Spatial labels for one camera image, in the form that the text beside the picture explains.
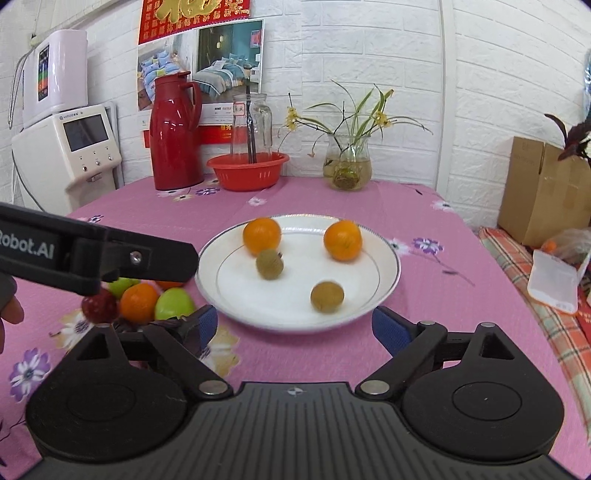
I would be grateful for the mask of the person's left hand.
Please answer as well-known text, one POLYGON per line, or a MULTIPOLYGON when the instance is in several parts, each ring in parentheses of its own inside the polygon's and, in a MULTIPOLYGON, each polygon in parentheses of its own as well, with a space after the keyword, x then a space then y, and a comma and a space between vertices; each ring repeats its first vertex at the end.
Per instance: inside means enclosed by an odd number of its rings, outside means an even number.
POLYGON ((4 351, 5 328, 4 324, 18 325, 24 320, 24 310, 18 299, 13 296, 1 310, 0 352, 4 351))

